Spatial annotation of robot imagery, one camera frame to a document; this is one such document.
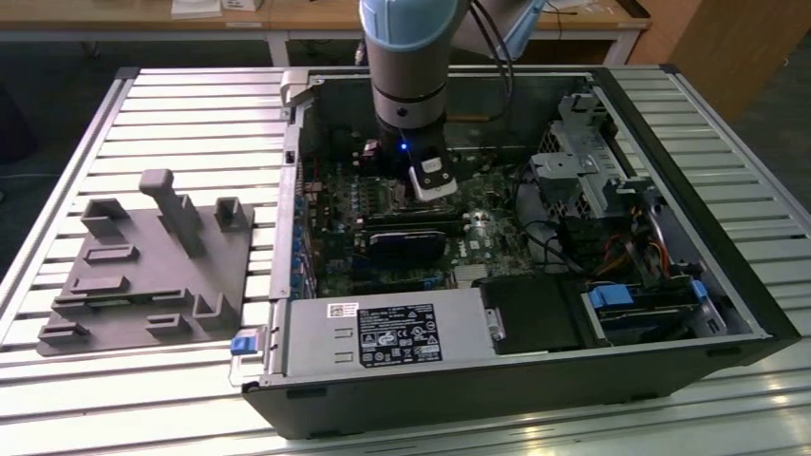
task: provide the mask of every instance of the wooden cabinet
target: wooden cabinet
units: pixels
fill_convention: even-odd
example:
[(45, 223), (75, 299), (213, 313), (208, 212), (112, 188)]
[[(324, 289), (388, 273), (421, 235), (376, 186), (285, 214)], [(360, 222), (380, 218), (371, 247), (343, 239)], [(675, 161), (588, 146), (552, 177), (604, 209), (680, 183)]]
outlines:
[(637, 0), (651, 15), (628, 64), (677, 66), (728, 122), (811, 27), (811, 0)]

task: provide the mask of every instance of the power supply label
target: power supply label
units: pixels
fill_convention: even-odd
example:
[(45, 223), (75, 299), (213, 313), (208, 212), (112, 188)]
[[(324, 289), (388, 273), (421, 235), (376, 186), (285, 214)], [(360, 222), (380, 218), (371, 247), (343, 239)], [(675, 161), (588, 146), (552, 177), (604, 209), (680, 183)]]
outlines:
[(359, 309), (357, 330), (364, 368), (443, 361), (433, 304)]

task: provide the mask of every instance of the desk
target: desk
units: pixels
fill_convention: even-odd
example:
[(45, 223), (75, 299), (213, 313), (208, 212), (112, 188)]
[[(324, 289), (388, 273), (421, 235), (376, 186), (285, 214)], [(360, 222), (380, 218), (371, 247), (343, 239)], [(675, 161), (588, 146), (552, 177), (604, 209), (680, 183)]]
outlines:
[[(171, 0), (1, 0), (2, 41), (267, 41), (272, 62), (288, 67), (289, 40), (356, 40), (363, 36), (359, 0), (265, 0), (256, 12), (224, 11), (221, 17), (173, 21)], [(633, 18), (617, 0), (567, 9), (557, 29), (543, 14), (532, 40), (612, 42), (605, 65), (620, 65), (633, 48), (644, 18)]]
[(2, 0), (0, 41), (265, 41), (269, 4), (175, 21), (171, 0)]
[[(541, 14), (531, 39), (611, 41), (603, 64), (624, 64), (649, 20), (631, 17), (617, 0), (596, 0), (592, 7), (565, 11), (577, 14), (560, 16), (563, 32), (557, 29), (556, 14)], [(268, 28), (267, 43), (273, 64), (288, 67), (289, 40), (360, 39), (363, 32), (357, 0), (272, 0)]]

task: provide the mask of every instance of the aluminum extrusion table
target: aluminum extrusion table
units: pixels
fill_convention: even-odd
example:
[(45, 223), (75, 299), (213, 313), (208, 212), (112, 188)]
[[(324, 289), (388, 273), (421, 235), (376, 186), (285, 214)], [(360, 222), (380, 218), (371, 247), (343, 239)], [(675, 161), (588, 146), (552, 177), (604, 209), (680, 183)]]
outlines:
[[(91, 198), (151, 207), (140, 171), (175, 170), (195, 205), (256, 205), (243, 326), (267, 323), (283, 160), (281, 68), (121, 71), (0, 285), (0, 453), (760, 454), (811, 445), (811, 339), (671, 397), (475, 422), (285, 441), (239, 396), (260, 371), (227, 342), (42, 358), (38, 328), (81, 245)], [(803, 336), (811, 335), (811, 219), (683, 77), (613, 69)], [(631, 162), (641, 170), (627, 143)]]

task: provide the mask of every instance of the white sticker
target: white sticker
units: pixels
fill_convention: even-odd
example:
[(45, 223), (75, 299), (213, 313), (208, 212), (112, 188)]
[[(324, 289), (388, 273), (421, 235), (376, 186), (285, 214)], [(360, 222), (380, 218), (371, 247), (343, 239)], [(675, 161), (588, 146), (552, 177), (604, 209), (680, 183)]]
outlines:
[(439, 345), (425, 345), (423, 347), (415, 347), (416, 354), (436, 353), (439, 350), (440, 350)]
[(327, 318), (341, 318), (343, 316), (357, 316), (356, 302), (337, 302), (327, 306)]

